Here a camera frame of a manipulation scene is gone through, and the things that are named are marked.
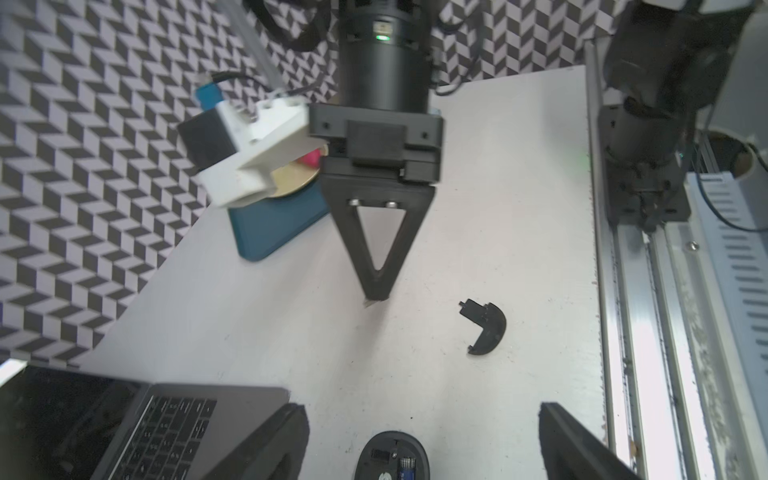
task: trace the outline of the red object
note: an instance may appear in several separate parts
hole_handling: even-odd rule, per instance
[[[297,161],[300,164],[305,164],[307,167],[311,168],[320,168],[320,157],[322,157],[323,154],[320,152],[320,149],[310,151],[308,154],[304,155]]]

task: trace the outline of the curved black part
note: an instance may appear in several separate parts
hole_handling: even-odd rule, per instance
[[[309,8],[312,5],[309,2],[287,2],[295,7],[303,6]],[[267,10],[264,0],[243,0],[243,6],[251,10],[264,26],[266,31],[275,41],[284,48],[294,51],[313,51],[317,45],[326,39],[328,27],[331,25],[331,2],[330,0],[320,0],[317,2],[315,16],[307,22],[306,27],[299,33],[299,36],[293,38],[291,34],[281,28],[274,17]]]
[[[394,431],[381,432],[366,443],[354,480],[375,480],[384,472],[398,478],[401,458],[415,459],[414,480],[429,480],[429,458],[422,444],[412,435]]]
[[[469,355],[490,353],[501,342],[504,332],[507,331],[507,317],[493,303],[480,306],[474,300],[467,299],[466,302],[458,304],[462,308],[459,313],[482,327],[482,333],[477,342],[467,350]]]

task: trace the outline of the keyboard key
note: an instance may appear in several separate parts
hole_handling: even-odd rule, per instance
[[[176,411],[179,408],[179,402],[180,401],[181,401],[181,399],[179,399],[177,397],[173,397],[172,399],[170,399],[168,401],[168,406],[165,407],[165,413],[167,415],[170,415],[171,413],[176,413]]]
[[[205,431],[208,430],[208,421],[202,420],[202,423],[200,424],[200,430],[197,431],[197,435],[194,436],[196,439],[202,439],[203,435],[205,435]]]
[[[204,401],[202,399],[197,399],[194,402],[192,402],[192,413],[194,413],[196,417],[200,416],[200,414],[202,413],[203,404],[204,404]]]
[[[168,463],[177,464],[181,460],[181,454],[184,453],[184,445],[176,445],[170,450]]]
[[[206,400],[203,405],[203,411],[200,412],[200,416],[209,419],[214,414],[214,408],[216,407],[216,400]]]
[[[196,439],[197,436],[200,434],[200,427],[203,426],[202,420],[197,420],[197,423],[194,424],[194,428],[192,429],[192,438]]]
[[[163,442],[160,444],[161,452],[169,452],[173,448],[174,442],[176,442],[176,434],[168,433],[165,435]]]
[[[160,400],[157,401],[157,409],[161,412],[165,412],[165,409],[168,407],[168,402],[170,399],[168,397],[161,397]]]
[[[184,424],[184,419],[187,416],[184,414],[184,412],[178,412],[176,416],[174,417],[173,422],[170,423],[170,430],[173,430],[174,432],[178,432],[181,430],[181,426]]]
[[[154,436],[152,437],[152,440],[149,441],[149,445],[147,445],[147,453],[145,455],[154,455],[157,453],[157,450],[160,449],[160,444],[163,442],[163,437],[161,436]]]
[[[171,480],[173,477],[174,477],[174,468],[166,467],[160,473],[160,476],[157,477],[157,480]]]
[[[147,476],[147,473],[149,472],[149,466],[152,463],[152,460],[149,458],[142,458],[141,462],[139,462],[139,466],[136,467],[136,470],[134,471],[134,477],[135,478],[144,478]]]
[[[120,467],[114,473],[114,477],[112,478],[114,478],[115,480],[131,480],[131,469]]]
[[[179,430],[178,442],[186,442],[190,438],[190,434],[192,433],[196,421],[197,416],[190,412],[190,416],[184,420],[184,424],[181,426],[181,430]]]
[[[149,468],[149,474],[150,475],[157,475],[160,473],[160,470],[163,469],[165,466],[165,462],[168,460],[167,455],[158,455],[155,457],[154,462],[152,462],[152,466]]]
[[[187,446],[184,447],[184,453],[181,454],[182,462],[192,462],[198,448],[200,448],[200,442],[187,443]]]
[[[170,428],[170,423],[174,420],[174,417],[165,416],[157,424],[156,433],[164,434]]]
[[[187,477],[187,472],[190,471],[188,463],[182,463],[176,468],[174,476],[170,477],[170,480],[184,480]]]
[[[149,423],[150,425],[154,425],[160,421],[160,418],[163,416],[163,411],[160,409],[155,409],[152,411],[152,415],[149,417]]]
[[[179,412],[188,413],[192,406],[192,399],[182,399],[179,403]]]
[[[144,453],[143,449],[135,449],[131,456],[128,458],[128,463],[136,465],[141,460],[141,454]]]

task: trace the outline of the laptop keyboard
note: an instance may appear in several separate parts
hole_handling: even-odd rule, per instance
[[[153,397],[112,478],[184,480],[216,400]]]

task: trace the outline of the black cylindrical motor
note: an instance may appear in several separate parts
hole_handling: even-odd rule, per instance
[[[664,164],[670,160],[682,129],[679,118],[627,97],[611,133],[608,153],[625,167],[638,163]]]
[[[433,0],[339,0],[339,99],[346,107],[426,113]]]

